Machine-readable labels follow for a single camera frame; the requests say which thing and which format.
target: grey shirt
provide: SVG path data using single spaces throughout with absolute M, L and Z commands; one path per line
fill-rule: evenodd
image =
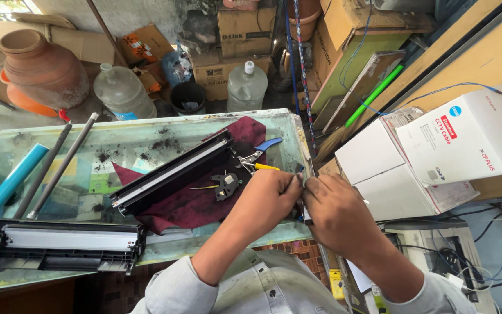
M 426 273 L 423 288 L 406 303 L 385 300 L 396 314 L 476 314 L 462 291 L 445 278 Z M 199 280 L 189 256 L 150 280 L 134 314 L 349 314 L 295 256 L 245 249 L 217 287 Z

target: tiled floor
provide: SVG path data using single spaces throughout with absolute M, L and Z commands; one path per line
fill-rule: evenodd
M 317 278 L 330 290 L 319 248 L 315 240 L 287 242 L 254 247 L 259 250 L 283 250 L 302 260 Z M 138 266 L 131 276 L 124 273 L 96 273 L 81 277 L 75 282 L 74 313 L 129 313 L 144 296 L 144 289 L 152 275 L 167 268 L 175 261 Z
M 286 242 L 280 244 L 264 245 L 254 247 L 253 250 L 280 250 L 294 254 L 298 259 L 302 260 L 313 274 L 330 290 L 330 281 L 326 275 L 324 264 L 321 259 L 321 253 L 317 241 L 315 240 L 301 240 L 294 242 Z

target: broom bristles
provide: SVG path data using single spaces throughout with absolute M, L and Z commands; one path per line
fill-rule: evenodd
M 329 137 L 321 144 L 319 145 L 319 152 L 317 154 L 317 157 L 313 160 L 314 164 L 318 164 L 324 161 L 326 156 L 328 156 L 334 148 L 336 148 L 344 139 L 344 135 L 346 133 L 346 128 L 345 127 L 339 127 L 334 131 Z

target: pliers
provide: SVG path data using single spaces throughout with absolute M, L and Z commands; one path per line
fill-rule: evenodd
M 282 138 L 275 138 L 271 139 L 268 141 L 265 141 L 261 145 L 255 147 L 255 153 L 253 155 L 249 155 L 247 157 L 241 157 L 237 156 L 236 158 L 239 160 L 240 164 L 235 166 L 235 168 L 241 168 L 244 167 L 251 176 L 255 174 L 255 169 L 276 169 L 280 170 L 279 168 L 263 165 L 263 164 L 254 164 L 255 160 L 257 160 L 261 155 L 272 145 L 275 145 L 277 143 L 280 143 L 282 141 Z

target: clay pot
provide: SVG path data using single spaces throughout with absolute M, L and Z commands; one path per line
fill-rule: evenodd
M 0 81 L 4 82 L 7 85 L 7 96 L 11 103 L 15 104 L 19 108 L 23 108 L 24 110 L 36 113 L 38 115 L 46 116 L 46 117 L 57 117 L 58 114 L 55 113 L 50 107 L 46 107 L 43 104 L 33 101 L 28 96 L 26 96 L 23 92 L 18 90 L 7 78 L 5 74 L 5 70 L 1 70 L 0 73 Z
M 316 14 L 318 10 L 322 11 L 321 2 L 319 0 L 300 0 L 299 5 L 300 7 L 297 12 L 300 14 L 300 25 L 302 24 L 302 19 Z M 296 18 L 296 11 L 292 0 L 288 0 L 288 17 L 293 19 Z
M 313 36 L 315 25 L 317 25 L 317 18 L 321 15 L 322 9 L 319 9 L 313 15 L 302 18 L 300 14 L 300 28 L 301 28 L 301 41 L 308 41 Z M 297 40 L 297 26 L 294 18 L 288 17 L 289 20 L 289 34 L 292 39 Z
M 224 0 L 225 7 L 241 11 L 255 11 L 259 7 L 259 0 Z
M 13 31 L 0 39 L 5 73 L 30 99 L 53 109 L 74 109 L 87 98 L 87 72 L 67 48 L 47 42 L 35 30 Z

